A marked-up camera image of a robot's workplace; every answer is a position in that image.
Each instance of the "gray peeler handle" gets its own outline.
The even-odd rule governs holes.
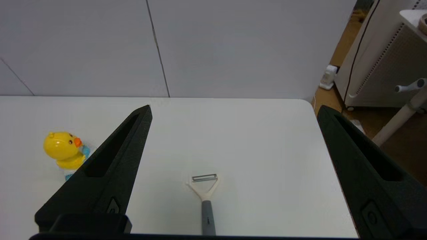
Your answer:
[[[202,201],[202,234],[216,235],[214,213],[212,212],[212,203],[209,200]]]

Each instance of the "peeler blade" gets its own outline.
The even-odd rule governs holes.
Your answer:
[[[216,174],[208,174],[208,175],[194,176],[191,178],[193,182],[198,182],[198,181],[217,180],[218,176]]]

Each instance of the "duck's orange beak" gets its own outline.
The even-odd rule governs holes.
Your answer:
[[[76,145],[76,147],[80,147],[82,145],[82,140],[80,140],[80,138],[75,138],[74,144]]]

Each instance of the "white pole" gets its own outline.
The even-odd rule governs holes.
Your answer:
[[[427,88],[422,88],[399,112],[380,130],[372,141],[381,146],[393,135],[424,102],[427,101]]]

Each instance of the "blue toy part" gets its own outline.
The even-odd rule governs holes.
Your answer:
[[[82,153],[86,157],[85,160],[87,160],[89,158],[89,154],[91,153],[91,149],[88,146],[83,145],[83,147],[82,147]]]
[[[72,176],[72,174],[65,175],[65,181],[68,181],[71,176]]]

